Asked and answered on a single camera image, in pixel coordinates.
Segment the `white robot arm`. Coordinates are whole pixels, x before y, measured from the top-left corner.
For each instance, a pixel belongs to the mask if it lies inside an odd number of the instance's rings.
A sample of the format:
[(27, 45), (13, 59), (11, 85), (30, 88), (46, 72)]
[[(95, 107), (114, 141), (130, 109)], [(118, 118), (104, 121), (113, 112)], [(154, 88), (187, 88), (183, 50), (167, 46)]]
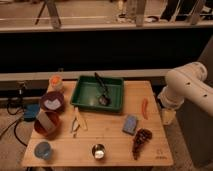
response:
[(187, 99), (207, 114), (213, 116), (213, 88), (205, 84), (208, 71), (201, 62), (191, 62), (169, 70), (165, 75), (166, 85), (157, 98), (162, 104), (162, 122), (170, 125), (176, 111)]

